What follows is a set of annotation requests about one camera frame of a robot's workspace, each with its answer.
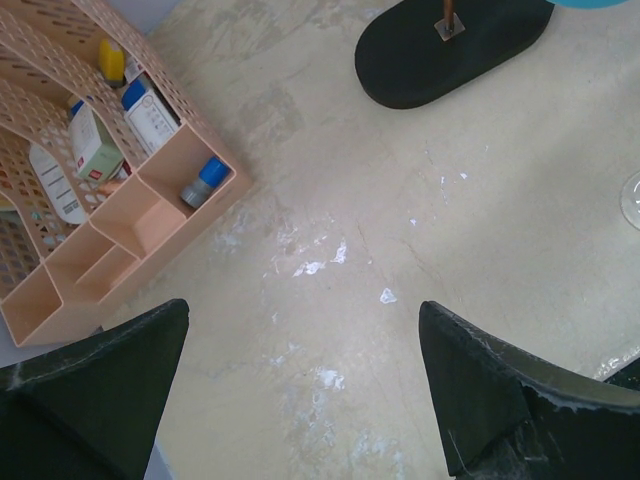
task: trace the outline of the black plastic object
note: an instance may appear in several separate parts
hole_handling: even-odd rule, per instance
[[[640,393],[550,364],[435,302],[420,343],[449,475],[640,478]]]
[[[172,300],[0,370],[3,479],[142,479],[189,327]]]
[[[367,94],[390,108],[432,102],[514,57],[546,28],[546,0],[457,0],[465,31],[443,41],[434,28],[442,0],[404,0],[365,29],[355,53]]]

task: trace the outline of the black stand base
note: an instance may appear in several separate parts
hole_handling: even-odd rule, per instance
[[[441,0],[404,0],[376,18],[356,47],[360,83],[376,102],[414,108],[458,88],[532,45],[551,18],[546,0],[458,0],[466,30],[443,41]]]

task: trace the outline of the bottle with blue cap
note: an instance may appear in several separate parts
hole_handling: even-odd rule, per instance
[[[189,206],[199,208],[218,188],[229,174],[229,167],[222,163],[218,157],[211,157],[204,166],[198,178],[185,187],[180,198]]]

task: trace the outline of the copper rod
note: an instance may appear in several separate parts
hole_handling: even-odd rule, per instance
[[[444,0],[444,28],[449,33],[453,33],[453,1]]]

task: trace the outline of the grey floor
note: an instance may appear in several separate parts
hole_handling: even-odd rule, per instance
[[[425,299],[587,376],[640,351],[619,207],[640,3],[558,8],[521,56],[402,112],[353,69],[392,3],[185,0],[152,35],[257,181],[113,320],[191,305],[159,432],[178,478],[447,478]]]

